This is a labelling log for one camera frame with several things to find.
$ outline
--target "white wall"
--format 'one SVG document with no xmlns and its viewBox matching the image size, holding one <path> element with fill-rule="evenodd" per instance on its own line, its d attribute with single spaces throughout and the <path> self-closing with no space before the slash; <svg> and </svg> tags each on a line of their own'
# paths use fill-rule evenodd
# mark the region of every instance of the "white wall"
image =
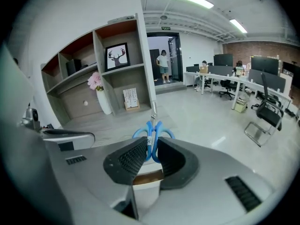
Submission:
<svg viewBox="0 0 300 225">
<path fill-rule="evenodd" d="M 169 75 L 172 75 L 171 69 L 171 57 L 170 57 L 170 49 L 169 49 L 169 37 L 161 36 L 161 37 L 149 37 L 148 38 L 148 45 L 149 49 L 159 49 L 159 54 L 161 54 L 162 50 L 167 52 L 168 57 L 168 65 L 169 65 Z"/>
<path fill-rule="evenodd" d="M 194 64 L 201 65 L 203 60 L 207 61 L 207 63 L 214 62 L 214 54 L 223 53 L 221 44 L 197 35 L 180 33 L 180 44 L 184 73 L 186 67 L 193 66 Z M 185 76 L 183 76 L 185 85 L 193 84 L 193 78 L 189 77 L 187 80 L 185 81 Z"/>
<path fill-rule="evenodd" d="M 142 35 L 142 52 L 150 83 L 150 97 L 155 100 L 141 0 L 52 0 L 40 13 L 32 25 L 19 61 L 21 70 L 31 77 L 30 82 L 35 88 L 35 105 L 44 123 L 52 123 L 55 128 L 60 126 L 43 86 L 40 65 L 81 35 L 107 24 L 109 20 L 136 13 Z"/>
</svg>

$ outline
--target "ceiling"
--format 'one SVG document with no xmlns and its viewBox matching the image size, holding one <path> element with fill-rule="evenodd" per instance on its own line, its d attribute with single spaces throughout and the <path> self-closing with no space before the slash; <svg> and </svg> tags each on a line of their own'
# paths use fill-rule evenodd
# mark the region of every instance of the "ceiling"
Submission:
<svg viewBox="0 0 300 225">
<path fill-rule="evenodd" d="M 220 42 L 266 40 L 299 45 L 296 33 L 276 0 L 207 0 L 211 9 L 185 0 L 141 0 L 147 31 L 161 26 Z M 248 31 L 242 34 L 230 22 Z"/>
</svg>

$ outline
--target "doorway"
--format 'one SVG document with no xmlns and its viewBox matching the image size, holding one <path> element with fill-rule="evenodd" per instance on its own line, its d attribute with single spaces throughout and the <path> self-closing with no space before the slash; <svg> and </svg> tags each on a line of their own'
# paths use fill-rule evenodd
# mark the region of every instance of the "doorway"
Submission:
<svg viewBox="0 0 300 225">
<path fill-rule="evenodd" d="M 170 83 L 183 81 L 182 60 L 180 54 L 180 38 L 178 33 L 147 33 L 152 72 L 155 86 L 163 85 L 163 79 L 159 66 L 156 64 L 157 57 L 162 50 L 166 51 L 169 65 Z"/>
</svg>

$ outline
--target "scissors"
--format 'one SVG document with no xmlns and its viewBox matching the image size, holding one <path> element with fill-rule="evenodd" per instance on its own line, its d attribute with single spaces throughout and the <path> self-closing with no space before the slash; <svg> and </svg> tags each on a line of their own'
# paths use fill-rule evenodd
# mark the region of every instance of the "scissors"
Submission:
<svg viewBox="0 0 300 225">
<path fill-rule="evenodd" d="M 153 102 L 151 119 L 146 123 L 146 126 L 137 130 L 132 138 L 138 137 L 140 133 L 147 132 L 147 157 L 146 161 L 148 161 L 151 157 L 156 163 L 160 163 L 158 157 L 156 156 L 156 151 L 158 149 L 158 137 L 161 133 L 167 133 L 171 138 L 175 138 L 174 134 L 171 130 L 164 127 L 162 121 L 159 121 L 157 124 L 155 122 L 157 118 L 157 107 L 156 102 Z M 155 132 L 154 145 L 152 150 L 152 133 Z"/>
</svg>

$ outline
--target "t-shirt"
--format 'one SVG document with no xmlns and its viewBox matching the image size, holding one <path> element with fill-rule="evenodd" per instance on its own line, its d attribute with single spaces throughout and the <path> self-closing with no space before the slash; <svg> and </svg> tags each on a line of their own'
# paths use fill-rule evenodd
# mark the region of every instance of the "t-shirt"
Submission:
<svg viewBox="0 0 300 225">
<path fill-rule="evenodd" d="M 159 55 L 156 59 L 159 61 L 160 66 L 166 67 L 166 68 L 168 67 L 167 55 L 166 56 Z"/>
</svg>

